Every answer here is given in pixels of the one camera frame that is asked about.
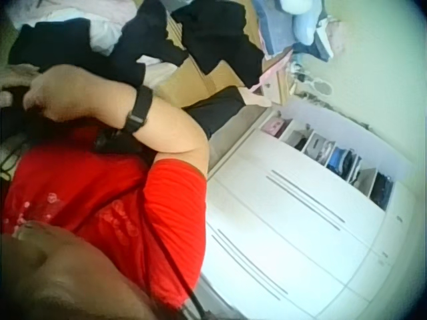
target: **white cabinet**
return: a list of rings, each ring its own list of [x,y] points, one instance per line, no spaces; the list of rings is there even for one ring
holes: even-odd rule
[[[354,320],[368,306],[367,300],[359,297],[349,289],[344,289],[335,300],[322,312],[317,320]]]
[[[365,258],[367,246],[304,202],[298,190],[238,154],[215,179],[280,237],[341,282],[348,282]]]
[[[268,292],[272,299],[289,300],[310,315],[320,312],[341,291],[339,281],[280,237],[216,178],[209,181],[207,197],[207,221],[216,239],[256,279],[261,286],[258,291]],[[209,248],[206,255],[211,255]],[[221,264],[223,272],[229,273],[227,265]],[[202,272],[210,280],[204,267]]]
[[[384,257],[371,251],[348,283],[348,287],[371,301],[390,273],[391,266],[385,260]]]
[[[384,212],[363,193],[308,156],[261,131],[254,131],[236,151],[288,185],[299,189],[317,211],[371,246]]]
[[[399,183],[409,162],[352,121],[307,104],[280,109],[293,120],[278,139],[261,131],[280,115],[267,110],[209,174],[202,274],[251,320],[357,318],[390,274],[412,217],[414,197]],[[373,173],[365,194],[325,168],[325,145],[309,157],[286,144],[295,131],[354,149],[361,171]],[[377,173],[394,182],[386,211],[368,197]]]
[[[249,319],[310,320],[306,312],[286,299],[278,299],[259,280],[242,268],[234,255],[207,228],[206,256],[202,272],[213,289]]]
[[[403,246],[414,212],[415,198],[401,183],[395,183],[386,219],[381,226],[373,250],[393,264]]]

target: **red shirt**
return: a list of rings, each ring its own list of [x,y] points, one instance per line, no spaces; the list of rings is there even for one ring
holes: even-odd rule
[[[74,132],[23,156],[5,200],[3,232],[28,220],[66,228],[142,289],[180,307],[187,294],[147,222],[194,288],[205,251],[205,177],[175,159],[148,170],[138,157],[95,154],[90,140]]]

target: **blue pillow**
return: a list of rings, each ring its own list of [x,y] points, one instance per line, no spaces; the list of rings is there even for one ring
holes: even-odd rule
[[[303,45],[312,45],[314,33],[322,13],[322,0],[313,0],[312,7],[306,13],[294,15],[292,28],[295,38]]]

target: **clothing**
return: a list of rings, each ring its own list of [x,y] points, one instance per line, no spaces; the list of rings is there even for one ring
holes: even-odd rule
[[[34,28],[24,25],[10,50],[9,64],[30,63],[40,67],[40,72],[54,65],[75,65],[101,77],[139,87],[145,65],[134,62],[132,72],[115,68],[108,57],[92,51],[89,28],[87,19],[40,22]]]
[[[264,54],[244,33],[245,14],[232,1],[195,0],[172,17],[182,23],[182,43],[204,74],[224,60],[250,88],[259,82]]]
[[[167,17],[158,0],[145,0],[137,15],[125,24],[109,57],[92,51],[92,22],[77,18],[63,22],[24,25],[9,53],[9,63],[30,63],[41,72],[58,64],[82,67],[96,75],[133,87],[143,84],[146,68],[141,61],[151,58],[180,66],[187,53],[167,40]],[[166,68],[167,75],[174,69]]]
[[[211,97],[183,108],[205,131],[208,139],[245,106],[237,87],[226,87]]]
[[[24,24],[38,22],[43,17],[63,9],[75,9],[103,17],[121,26],[136,15],[133,0],[14,0],[6,6],[7,15],[18,30]]]
[[[123,27],[110,55],[115,67],[132,72],[132,63],[142,55],[182,65],[188,54],[167,40],[166,27],[166,10],[160,0],[145,0],[137,15]]]
[[[312,6],[300,15],[294,15],[292,27],[296,39],[303,45],[312,45],[314,32],[322,12],[322,0],[311,0]]]
[[[63,227],[104,252],[152,297],[178,308],[187,294],[149,224],[194,288],[205,250],[205,177],[183,161],[161,160],[148,170],[135,156],[92,153],[96,134],[96,127],[74,129],[23,156],[5,200],[2,232],[28,220]]]

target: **black strap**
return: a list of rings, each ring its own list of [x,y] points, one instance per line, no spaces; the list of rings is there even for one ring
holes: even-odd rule
[[[133,109],[126,118],[124,131],[133,134],[139,130],[139,128],[145,125],[147,120],[147,114],[151,104],[153,102],[153,91],[148,88],[141,86],[136,93],[136,100]]]

